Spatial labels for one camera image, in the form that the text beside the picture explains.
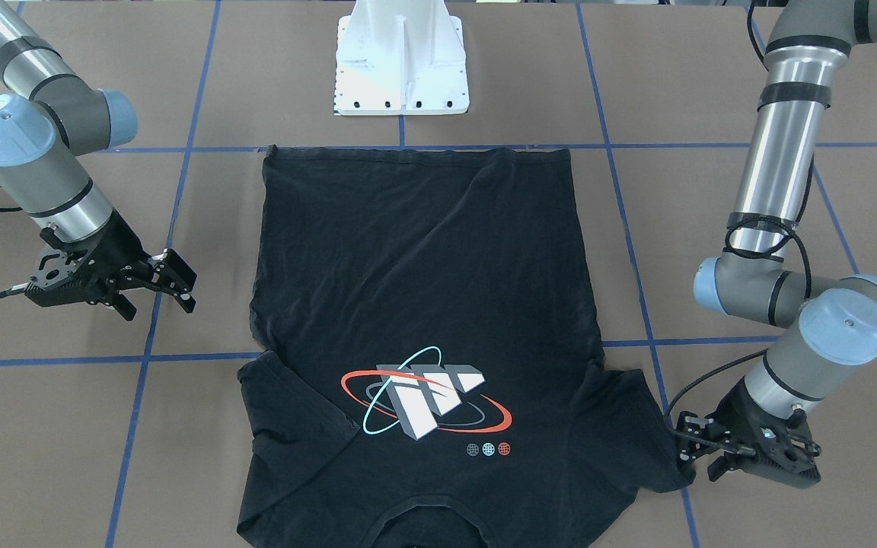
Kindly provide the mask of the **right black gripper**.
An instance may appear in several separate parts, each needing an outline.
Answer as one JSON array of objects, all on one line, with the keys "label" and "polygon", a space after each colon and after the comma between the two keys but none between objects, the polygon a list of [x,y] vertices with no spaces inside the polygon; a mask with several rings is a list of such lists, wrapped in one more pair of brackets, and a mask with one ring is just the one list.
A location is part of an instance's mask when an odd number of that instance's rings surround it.
[{"label": "right black gripper", "polygon": [[137,308],[123,291],[143,287],[170,295],[185,314],[195,310],[195,271],[170,247],[146,253],[117,209],[103,228],[82,241],[54,247],[60,240],[52,229],[40,235],[46,246],[24,295],[41,307],[102,304],[124,320],[133,320]]}]

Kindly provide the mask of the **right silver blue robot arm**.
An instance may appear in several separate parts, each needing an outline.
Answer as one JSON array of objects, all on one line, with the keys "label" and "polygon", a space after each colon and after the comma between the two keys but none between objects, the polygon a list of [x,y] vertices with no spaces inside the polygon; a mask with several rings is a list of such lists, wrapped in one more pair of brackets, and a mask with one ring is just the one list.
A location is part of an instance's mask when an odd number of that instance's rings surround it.
[{"label": "right silver blue robot arm", "polygon": [[132,320],[126,292],[170,295],[185,312],[197,274],[169,247],[146,253],[139,236],[79,158],[131,142],[129,98],[93,89],[55,48],[0,1],[0,190],[38,226],[44,249],[29,280],[0,291],[42,307],[102,305]]}]

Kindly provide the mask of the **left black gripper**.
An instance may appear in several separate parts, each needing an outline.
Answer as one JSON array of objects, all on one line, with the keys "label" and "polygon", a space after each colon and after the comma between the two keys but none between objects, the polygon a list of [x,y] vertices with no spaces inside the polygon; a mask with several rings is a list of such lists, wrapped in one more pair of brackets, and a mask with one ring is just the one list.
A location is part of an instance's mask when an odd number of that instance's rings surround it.
[{"label": "left black gripper", "polygon": [[779,419],[760,408],[740,381],[720,402],[712,419],[682,412],[674,427],[679,457],[703,457],[723,451],[706,466],[710,482],[742,471],[753,476],[808,489],[821,482],[813,441],[803,410]]}]

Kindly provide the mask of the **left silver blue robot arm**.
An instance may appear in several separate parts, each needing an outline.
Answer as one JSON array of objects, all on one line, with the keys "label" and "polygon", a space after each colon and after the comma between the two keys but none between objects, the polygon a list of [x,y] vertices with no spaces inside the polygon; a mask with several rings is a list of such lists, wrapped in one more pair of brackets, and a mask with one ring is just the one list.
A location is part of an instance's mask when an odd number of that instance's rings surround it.
[{"label": "left silver blue robot arm", "polygon": [[704,260],[694,298],[730,317],[783,330],[712,413],[682,412],[669,431],[690,466],[713,455],[710,481],[735,471],[797,489],[817,485],[821,446],[808,416],[877,358],[877,276],[815,276],[799,225],[813,184],[819,128],[837,73],[877,43],[877,1],[783,1],[765,42],[767,72],[721,253]]}]

